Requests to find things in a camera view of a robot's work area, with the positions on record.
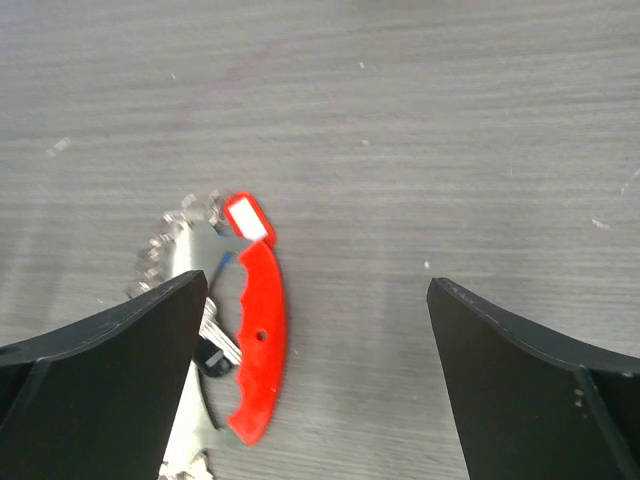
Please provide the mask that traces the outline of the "red plastic handle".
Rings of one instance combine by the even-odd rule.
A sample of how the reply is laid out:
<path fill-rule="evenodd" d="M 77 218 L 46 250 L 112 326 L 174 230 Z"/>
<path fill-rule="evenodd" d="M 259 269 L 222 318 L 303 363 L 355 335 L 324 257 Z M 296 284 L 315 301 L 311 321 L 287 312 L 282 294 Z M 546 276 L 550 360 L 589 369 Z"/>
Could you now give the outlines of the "red plastic handle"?
<path fill-rule="evenodd" d="M 229 416 L 228 426 L 244 444 L 252 446 L 266 432 L 280 392 L 287 352 L 287 311 L 283 280 L 271 246 L 264 240 L 255 242 L 238 260 L 246 271 L 237 333 L 240 403 Z"/>

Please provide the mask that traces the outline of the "black capped key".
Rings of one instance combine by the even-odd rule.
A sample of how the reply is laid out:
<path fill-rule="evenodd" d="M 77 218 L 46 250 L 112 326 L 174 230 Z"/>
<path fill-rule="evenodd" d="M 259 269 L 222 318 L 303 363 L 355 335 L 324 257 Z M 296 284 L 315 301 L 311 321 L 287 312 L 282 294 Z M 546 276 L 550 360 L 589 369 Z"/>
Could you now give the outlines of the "black capped key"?
<path fill-rule="evenodd" d="M 200 371 L 209 378 L 225 376 L 241 363 L 239 347 L 221 329 L 217 317 L 217 306 L 208 297 L 204 305 L 193 360 Z"/>

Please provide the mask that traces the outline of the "blue capped key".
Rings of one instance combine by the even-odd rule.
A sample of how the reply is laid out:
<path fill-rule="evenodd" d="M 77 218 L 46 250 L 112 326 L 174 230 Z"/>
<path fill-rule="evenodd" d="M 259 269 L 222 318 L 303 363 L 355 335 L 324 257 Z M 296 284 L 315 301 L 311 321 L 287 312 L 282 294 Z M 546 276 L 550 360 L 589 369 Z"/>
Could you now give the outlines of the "blue capped key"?
<path fill-rule="evenodd" d="M 216 269 L 213 275 L 213 281 L 217 280 L 226 264 L 234 255 L 232 238 L 222 231 L 217 231 L 217 235 L 217 250 L 219 259 L 217 261 Z"/>

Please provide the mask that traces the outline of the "red key tag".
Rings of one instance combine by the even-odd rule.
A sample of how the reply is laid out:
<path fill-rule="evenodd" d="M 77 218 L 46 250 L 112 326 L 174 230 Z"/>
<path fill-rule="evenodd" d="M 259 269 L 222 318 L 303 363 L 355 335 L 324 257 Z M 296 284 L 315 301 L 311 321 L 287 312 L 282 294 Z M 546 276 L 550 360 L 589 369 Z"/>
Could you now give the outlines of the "red key tag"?
<path fill-rule="evenodd" d="M 253 242 L 264 241 L 271 248 L 276 245 L 276 232 L 251 193 L 231 193 L 224 201 L 223 211 L 237 235 Z"/>

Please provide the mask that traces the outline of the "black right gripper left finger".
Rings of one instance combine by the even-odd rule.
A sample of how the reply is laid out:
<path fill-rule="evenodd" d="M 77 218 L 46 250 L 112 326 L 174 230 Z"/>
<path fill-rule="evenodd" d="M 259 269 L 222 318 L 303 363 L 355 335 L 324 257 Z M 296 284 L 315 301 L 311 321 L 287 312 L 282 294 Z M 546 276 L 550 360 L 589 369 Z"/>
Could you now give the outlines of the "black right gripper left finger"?
<path fill-rule="evenodd" d="M 154 331 L 176 293 L 142 295 L 1 349 L 4 479 L 155 479 L 177 356 Z"/>

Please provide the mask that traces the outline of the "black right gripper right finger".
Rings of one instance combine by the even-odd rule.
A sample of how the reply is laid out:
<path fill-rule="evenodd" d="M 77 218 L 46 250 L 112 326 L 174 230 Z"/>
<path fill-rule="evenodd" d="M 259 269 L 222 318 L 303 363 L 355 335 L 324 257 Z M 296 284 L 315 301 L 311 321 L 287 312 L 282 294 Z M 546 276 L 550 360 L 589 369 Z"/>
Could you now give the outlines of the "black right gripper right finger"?
<path fill-rule="evenodd" d="M 426 303 L 470 478 L 638 478 L 637 358 L 447 278 L 431 280 Z"/>

